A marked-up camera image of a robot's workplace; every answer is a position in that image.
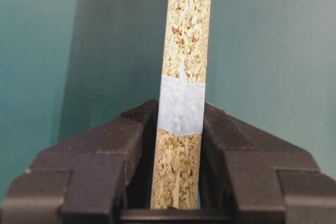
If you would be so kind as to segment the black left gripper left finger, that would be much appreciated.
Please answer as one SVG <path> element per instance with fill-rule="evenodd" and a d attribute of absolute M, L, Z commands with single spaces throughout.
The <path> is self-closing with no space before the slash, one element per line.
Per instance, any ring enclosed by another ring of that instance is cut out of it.
<path fill-rule="evenodd" d="M 142 208 L 149 183 L 158 102 L 41 151 L 16 177 L 2 223 L 115 223 L 120 210 Z"/>

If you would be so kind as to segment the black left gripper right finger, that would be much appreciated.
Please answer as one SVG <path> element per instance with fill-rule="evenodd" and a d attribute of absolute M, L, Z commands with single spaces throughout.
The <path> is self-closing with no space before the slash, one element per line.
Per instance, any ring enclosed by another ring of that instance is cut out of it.
<path fill-rule="evenodd" d="M 201 206 L 234 223 L 335 223 L 335 181 L 311 154 L 205 104 Z"/>

